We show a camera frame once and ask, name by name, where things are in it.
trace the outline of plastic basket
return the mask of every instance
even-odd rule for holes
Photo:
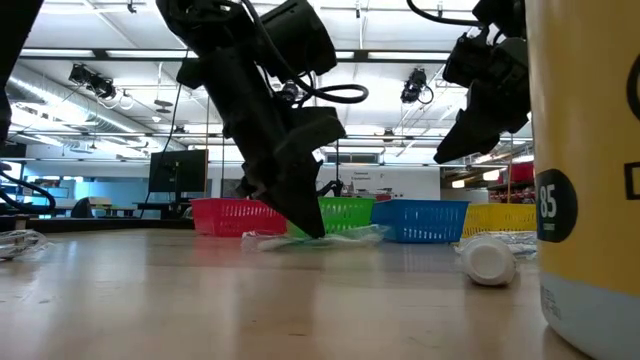
[[[474,204],[467,210],[462,237],[485,231],[536,231],[536,206]]]
[[[325,231],[331,234],[371,224],[374,202],[375,199],[364,198],[318,198]],[[288,223],[288,232],[295,237],[305,236],[305,233],[291,222]]]
[[[460,240],[466,201],[389,200],[376,203],[372,222],[387,225],[389,241],[449,243]]]
[[[191,200],[193,222],[201,234],[219,237],[241,237],[247,231],[284,234],[285,218],[257,200],[195,199]]]

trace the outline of fluorescent light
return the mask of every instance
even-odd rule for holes
[[[500,177],[500,170],[493,170],[482,174],[484,181],[496,181]]]
[[[369,59],[373,60],[432,60],[446,61],[448,52],[377,52],[369,53]]]
[[[107,50],[107,55],[114,58],[171,58],[182,59],[186,54],[186,50]],[[197,58],[198,56],[189,51],[189,58]]]
[[[50,56],[50,57],[94,57],[91,50],[71,49],[22,49],[20,56]]]
[[[447,134],[449,133],[451,129],[445,129],[445,128],[432,128],[427,130],[426,133],[422,134],[425,136],[447,136]]]
[[[327,153],[336,153],[338,152],[338,150],[335,147],[324,147],[323,148],[325,152]],[[376,153],[376,154],[380,154],[382,153],[382,151],[384,151],[384,147],[355,147],[355,146],[349,146],[349,145],[340,145],[340,154],[371,154],[371,153]]]
[[[43,136],[43,135],[34,135],[34,136],[29,136],[29,135],[20,135],[25,139],[29,139],[29,140],[33,140],[33,141],[38,141],[47,145],[53,145],[53,146],[62,146],[63,144],[54,139],[54,138],[50,138],[48,136]]]
[[[464,187],[464,180],[458,180],[451,183],[451,187],[454,189],[462,189]]]
[[[336,51],[336,59],[353,59],[353,51]]]
[[[36,159],[37,161],[60,161],[60,162],[71,162],[71,161],[78,161],[78,159],[73,159],[73,158],[68,158],[68,159],[63,159],[63,158],[53,158],[53,159]]]
[[[513,158],[514,163],[523,163],[533,161],[533,155],[522,155],[516,158]]]

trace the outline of yellow container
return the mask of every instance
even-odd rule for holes
[[[485,231],[536,231],[536,206],[527,204],[469,205],[462,237]]]

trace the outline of red basket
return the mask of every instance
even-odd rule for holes
[[[201,234],[241,237],[247,231],[287,232],[286,219],[257,200],[194,199],[193,222]]]

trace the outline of plastic bag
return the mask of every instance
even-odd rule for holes
[[[460,254],[471,241],[484,238],[504,242],[516,257],[534,258],[538,252],[536,245],[538,237],[535,231],[493,231],[477,233],[468,238],[460,239],[460,244],[456,247],[456,252]]]
[[[44,249],[47,237],[33,230],[15,230],[0,233],[0,259],[9,260]]]
[[[251,231],[242,235],[242,249],[244,251],[277,251],[294,247],[327,249],[327,248],[356,248],[373,246],[382,239],[388,226],[369,225],[327,234],[320,239],[292,237],[287,234],[274,235],[264,232]]]

